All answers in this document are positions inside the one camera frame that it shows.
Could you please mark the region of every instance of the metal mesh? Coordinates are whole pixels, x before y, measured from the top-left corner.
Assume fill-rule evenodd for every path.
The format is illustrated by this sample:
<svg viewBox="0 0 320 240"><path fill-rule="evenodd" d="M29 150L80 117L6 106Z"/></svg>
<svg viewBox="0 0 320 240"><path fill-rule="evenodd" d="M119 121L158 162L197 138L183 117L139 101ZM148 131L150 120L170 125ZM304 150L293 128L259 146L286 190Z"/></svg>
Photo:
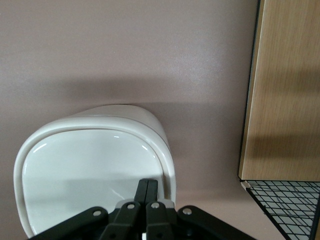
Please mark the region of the metal mesh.
<svg viewBox="0 0 320 240"><path fill-rule="evenodd" d="M247 181L248 192L287 240L309 240L320 182Z"/></svg>

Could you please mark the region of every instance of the metal screw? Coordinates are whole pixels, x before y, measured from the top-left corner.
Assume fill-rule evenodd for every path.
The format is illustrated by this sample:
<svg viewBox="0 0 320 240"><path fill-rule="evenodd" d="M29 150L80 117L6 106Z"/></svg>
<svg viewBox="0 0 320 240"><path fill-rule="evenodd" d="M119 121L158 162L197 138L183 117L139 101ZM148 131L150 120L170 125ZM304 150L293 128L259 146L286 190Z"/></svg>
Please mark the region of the metal screw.
<svg viewBox="0 0 320 240"><path fill-rule="evenodd" d="M158 202L154 202L154 203L151 204L151 207L153 209L158 209L160 207L160 204Z"/></svg>
<svg viewBox="0 0 320 240"><path fill-rule="evenodd" d="M135 208L135 205L134 204L129 204L128 206L126 206L128 209L134 209Z"/></svg>
<svg viewBox="0 0 320 240"><path fill-rule="evenodd" d="M100 211L100 210L94 211L94 212L92 213L92 215L93 215L94 217L97 217L97 216L99 216L100 214L101 214L101 211Z"/></svg>
<svg viewBox="0 0 320 240"><path fill-rule="evenodd" d="M191 215L192 214L192 211L190 208L185 208L182 210L182 212L184 215Z"/></svg>

